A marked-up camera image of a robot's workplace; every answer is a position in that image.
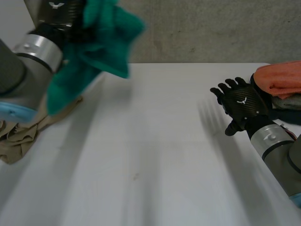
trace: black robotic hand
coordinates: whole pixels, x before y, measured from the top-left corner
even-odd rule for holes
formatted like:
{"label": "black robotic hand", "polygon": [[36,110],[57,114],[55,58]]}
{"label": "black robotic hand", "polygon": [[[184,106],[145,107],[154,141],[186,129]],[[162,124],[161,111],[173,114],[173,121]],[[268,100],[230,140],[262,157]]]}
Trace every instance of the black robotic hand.
{"label": "black robotic hand", "polygon": [[257,115],[268,115],[268,109],[257,91],[247,84],[242,78],[227,79],[226,83],[218,84],[217,88],[210,91],[217,96],[217,101],[223,106],[225,113],[233,121],[225,130],[227,136],[233,136],[237,131],[245,130],[246,123]]}

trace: crumpled fabric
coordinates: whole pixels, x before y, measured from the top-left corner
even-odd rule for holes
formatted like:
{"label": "crumpled fabric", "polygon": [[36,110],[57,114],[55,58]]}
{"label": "crumpled fabric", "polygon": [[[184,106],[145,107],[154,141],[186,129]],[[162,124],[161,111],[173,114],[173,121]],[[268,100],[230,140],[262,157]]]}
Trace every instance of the crumpled fabric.
{"label": "crumpled fabric", "polygon": [[46,98],[44,97],[32,122],[25,124],[0,121],[0,159],[12,164],[23,158],[43,129],[64,119],[82,100],[82,97],[78,97],[59,114],[49,116],[47,114]]}

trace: teal cloth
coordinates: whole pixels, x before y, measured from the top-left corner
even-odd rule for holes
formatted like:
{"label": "teal cloth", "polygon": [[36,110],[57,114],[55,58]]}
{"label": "teal cloth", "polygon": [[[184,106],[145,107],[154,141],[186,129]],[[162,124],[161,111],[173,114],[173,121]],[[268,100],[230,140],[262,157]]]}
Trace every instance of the teal cloth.
{"label": "teal cloth", "polygon": [[78,97],[101,72],[128,78],[130,44],[143,31],[136,16],[116,6],[118,0],[87,0],[84,28],[93,28],[92,43],[68,43],[63,57],[68,60],[54,75],[47,91],[49,115],[60,112]]}

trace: white table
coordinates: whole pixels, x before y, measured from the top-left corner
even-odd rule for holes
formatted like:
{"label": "white table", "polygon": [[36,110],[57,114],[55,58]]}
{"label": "white table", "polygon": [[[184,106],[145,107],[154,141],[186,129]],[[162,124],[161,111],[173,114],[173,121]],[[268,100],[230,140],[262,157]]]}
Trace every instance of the white table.
{"label": "white table", "polygon": [[1,165],[0,226],[301,225],[246,133],[223,134],[230,118],[209,92],[262,65],[137,64],[129,81],[107,74],[23,160]]}

